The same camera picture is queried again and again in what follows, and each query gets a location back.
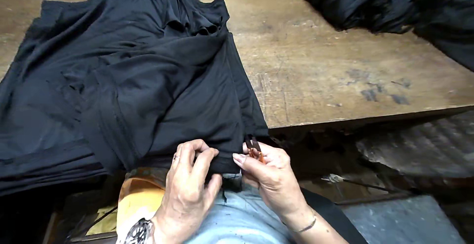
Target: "fingernail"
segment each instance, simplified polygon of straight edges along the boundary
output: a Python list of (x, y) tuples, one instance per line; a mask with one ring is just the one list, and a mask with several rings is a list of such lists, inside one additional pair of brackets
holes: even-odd
[(242, 167), (242, 165), (245, 162), (245, 155), (242, 155), (242, 154), (239, 154), (239, 153), (233, 153), (232, 156), (234, 158), (234, 162), (237, 165), (239, 165), (240, 167)]

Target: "black fabric pile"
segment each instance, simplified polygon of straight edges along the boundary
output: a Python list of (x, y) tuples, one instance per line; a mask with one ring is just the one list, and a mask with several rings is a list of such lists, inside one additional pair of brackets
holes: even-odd
[(337, 30), (415, 34), (474, 71), (474, 0), (307, 0)]
[(267, 135), (224, 0), (44, 1), (0, 83), (0, 195)]

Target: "right hand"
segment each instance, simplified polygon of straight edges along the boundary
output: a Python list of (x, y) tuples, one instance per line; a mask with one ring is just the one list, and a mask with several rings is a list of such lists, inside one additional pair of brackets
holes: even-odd
[(244, 154), (234, 153), (234, 162), (243, 169), (245, 183), (258, 188), (265, 204), (269, 206), (287, 226), (297, 230), (301, 224), (313, 219), (312, 209), (307, 205), (298, 181), (290, 166), (288, 154), (278, 148), (258, 143), (265, 164), (247, 156), (249, 150), (244, 143)]

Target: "left hand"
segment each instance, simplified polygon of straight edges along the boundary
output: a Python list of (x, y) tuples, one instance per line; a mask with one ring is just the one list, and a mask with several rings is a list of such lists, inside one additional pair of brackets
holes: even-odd
[(218, 153), (203, 140), (178, 146), (166, 176), (163, 201), (151, 219), (156, 243), (181, 243), (199, 228), (222, 185), (222, 176), (214, 174), (204, 186), (210, 162)]

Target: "bracelet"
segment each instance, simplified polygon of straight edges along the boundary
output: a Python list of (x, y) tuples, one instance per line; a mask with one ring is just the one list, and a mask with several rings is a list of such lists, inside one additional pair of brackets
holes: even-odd
[(309, 226), (307, 226), (307, 227), (305, 227), (305, 228), (303, 228), (303, 229), (301, 229), (301, 230), (293, 230), (293, 229), (291, 229), (291, 228), (290, 228), (290, 230), (299, 234), (299, 233), (303, 233), (303, 232), (305, 232), (306, 230), (309, 230), (309, 229), (313, 228), (313, 226), (316, 224), (316, 217), (315, 217), (315, 216), (313, 216), (313, 217), (314, 217), (314, 220), (313, 220), (313, 222), (311, 222), (311, 224), (310, 224)]
[(305, 228), (303, 228), (303, 229), (301, 229), (301, 230), (299, 230), (299, 231), (295, 231), (295, 230), (293, 230), (293, 231), (296, 232), (296, 233), (303, 233), (303, 232), (305, 232), (306, 230), (311, 229), (311, 228), (314, 226), (315, 223), (316, 223), (316, 217), (314, 217), (313, 222), (312, 222), (309, 226), (307, 226), (307, 227), (305, 227)]

